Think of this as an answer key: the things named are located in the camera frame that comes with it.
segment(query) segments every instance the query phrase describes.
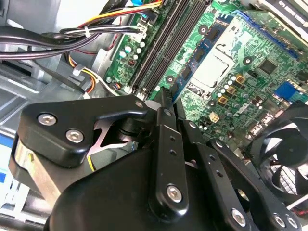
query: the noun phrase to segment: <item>expansion slot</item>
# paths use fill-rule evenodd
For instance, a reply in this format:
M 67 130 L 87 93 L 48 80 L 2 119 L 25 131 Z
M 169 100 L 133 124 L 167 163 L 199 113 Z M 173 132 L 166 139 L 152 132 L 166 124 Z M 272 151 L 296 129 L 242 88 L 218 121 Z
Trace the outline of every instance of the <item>expansion slot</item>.
M 185 15 L 184 24 L 177 30 L 176 34 L 171 38 L 168 48 L 163 53 L 161 59 L 152 67 L 152 73 L 148 73 L 149 81 L 144 83 L 143 89 L 145 94 L 149 94 L 157 86 L 159 80 L 166 72 L 182 45 L 190 35 L 191 31 L 203 15 L 206 8 L 209 6 L 210 1 L 201 0 L 195 1 L 193 6 L 190 7 L 189 12 Z
M 162 47 L 164 46 L 168 36 L 174 31 L 179 19 L 185 13 L 188 7 L 189 0 L 176 1 L 169 11 L 169 15 L 166 17 L 160 31 L 156 34 L 152 44 L 150 45 L 150 50 L 148 55 L 145 57 L 144 61 L 140 64 L 139 68 L 133 75 L 133 78 L 129 81 L 129 85 L 133 88 L 133 91 L 139 88 L 140 83 L 144 79 L 144 76 L 148 73 L 151 64 L 159 55 Z

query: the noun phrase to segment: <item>hole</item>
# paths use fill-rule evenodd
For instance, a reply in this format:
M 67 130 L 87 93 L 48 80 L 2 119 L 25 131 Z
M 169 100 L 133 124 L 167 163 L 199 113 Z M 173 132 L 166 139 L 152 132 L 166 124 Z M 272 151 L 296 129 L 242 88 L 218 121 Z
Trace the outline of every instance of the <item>hole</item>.
M 213 155 L 210 155 L 210 158 L 211 158 L 212 160 L 216 160 L 216 158 L 215 158 Z
M 165 109 L 164 112 L 166 113 L 166 115 L 171 116 L 171 111 L 169 111 L 168 109 Z
M 177 152 L 171 149 L 171 150 L 170 150 L 170 154 L 176 156 L 176 155 L 177 155 Z
M 218 170 L 216 170 L 217 175 L 219 175 L 220 177 L 223 177 L 223 174 L 221 172 L 219 172 Z

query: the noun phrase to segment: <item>black fan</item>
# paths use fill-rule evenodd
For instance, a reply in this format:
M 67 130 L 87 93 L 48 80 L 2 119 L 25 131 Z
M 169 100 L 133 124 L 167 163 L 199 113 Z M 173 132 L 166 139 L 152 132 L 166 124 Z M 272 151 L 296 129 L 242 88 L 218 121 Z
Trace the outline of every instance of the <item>black fan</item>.
M 286 205 L 307 194 L 308 106 L 300 101 L 292 104 L 249 145 L 247 151 L 253 156 L 252 162 L 263 182 Z M 307 210 L 308 202 L 297 208 Z

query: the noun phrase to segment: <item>green circuit board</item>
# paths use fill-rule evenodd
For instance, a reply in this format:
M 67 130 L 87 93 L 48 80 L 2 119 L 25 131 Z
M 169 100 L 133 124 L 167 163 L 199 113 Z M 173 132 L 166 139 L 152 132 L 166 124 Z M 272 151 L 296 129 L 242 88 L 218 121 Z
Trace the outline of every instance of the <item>green circuit board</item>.
M 207 97 L 201 97 L 189 88 L 182 92 L 181 100 L 187 119 L 199 126 L 206 140 L 212 137 L 219 138 L 227 142 L 233 150 L 246 147 L 292 103 L 274 95 L 282 83 L 290 82 L 301 92 L 296 99 L 308 101 L 308 77 L 302 77 L 308 75 L 307 44 L 292 32 L 285 30 L 285 25 L 281 25 L 272 15 L 258 15 L 255 11 L 245 11 L 238 0 L 214 0 L 149 96 L 149 99 L 153 99 L 161 87 L 170 88 L 217 17 L 222 14 L 231 15 L 235 10 L 244 11 L 260 25 L 263 23 L 262 19 L 267 19 L 269 32 L 272 35 L 279 33 L 278 39 L 288 39 L 289 45 L 282 49 L 277 42 L 265 36 L 246 20 L 234 15 L 236 32 L 229 36 L 228 42 L 228 56 L 234 62 L 232 69 L 219 80 Z M 130 45 L 133 50 L 138 47 L 128 36 L 124 38 L 120 49 L 124 49 L 126 45 Z M 294 58 L 287 49 L 294 49 L 301 56 Z M 134 68 L 128 67 L 118 56 L 115 60 L 105 77 L 125 85 Z
M 132 18 L 130 23 L 131 25 L 140 25 L 146 28 L 146 31 L 144 32 L 144 35 L 139 35 L 138 37 L 133 37 L 130 35 L 123 36 L 123 40 L 117 49 L 111 66 L 108 68 L 104 76 L 104 80 L 107 81 L 107 83 L 118 82 L 124 86 L 128 84 L 142 58 L 147 53 L 149 45 L 161 27 L 165 17 L 171 9 L 173 2 L 174 0 L 170 0 L 163 7 L 154 10 L 155 15 L 157 15 L 157 19 L 153 24 L 150 22 L 144 22 L 142 20 L 143 17 L 140 14 L 135 15 Z M 141 40 L 145 45 L 144 47 L 141 47 Z

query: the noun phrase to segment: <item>screw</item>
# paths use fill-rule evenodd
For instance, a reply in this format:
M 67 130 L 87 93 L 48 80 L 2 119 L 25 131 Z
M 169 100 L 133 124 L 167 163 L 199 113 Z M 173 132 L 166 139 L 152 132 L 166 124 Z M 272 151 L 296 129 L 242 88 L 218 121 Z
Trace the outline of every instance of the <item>screw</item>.
M 281 219 L 281 217 L 277 214 L 277 213 L 274 213 L 274 218 L 275 218 L 275 221 L 281 226 L 281 227 L 285 227 L 285 223 L 284 221 Z
M 217 145 L 219 148 L 222 148 L 222 144 L 221 144 L 219 141 L 216 141 L 216 145 Z
M 69 130 L 66 132 L 66 138 L 73 143 L 80 143 L 83 141 L 83 134 L 78 130 Z
M 42 125 L 51 126 L 57 122 L 57 119 L 51 114 L 41 114 L 38 116 L 38 121 Z
M 143 104 L 142 104 L 141 102 L 136 101 L 135 104 L 136 104 L 138 107 L 143 108 Z
M 111 81 L 112 81 L 111 78 L 110 78 L 110 77 L 107 77 L 106 82 L 107 82 L 107 83 L 111 83 Z
M 197 127 L 192 121 L 189 122 L 189 125 L 190 125 L 192 128 L 196 128 L 196 127 Z
M 236 221 L 236 223 L 238 223 L 242 227 L 246 226 L 246 220 L 239 210 L 233 208 L 231 210 L 231 214 L 232 214 L 233 219 Z
M 167 187 L 167 195 L 175 203 L 180 203 L 182 200 L 182 193 L 174 185 Z
M 164 112 L 168 115 L 168 116 L 171 116 L 171 112 L 168 110 L 168 109 L 165 109 Z
M 298 225 L 296 224 L 296 222 L 288 216 L 288 222 L 294 227 L 294 228 L 298 228 Z

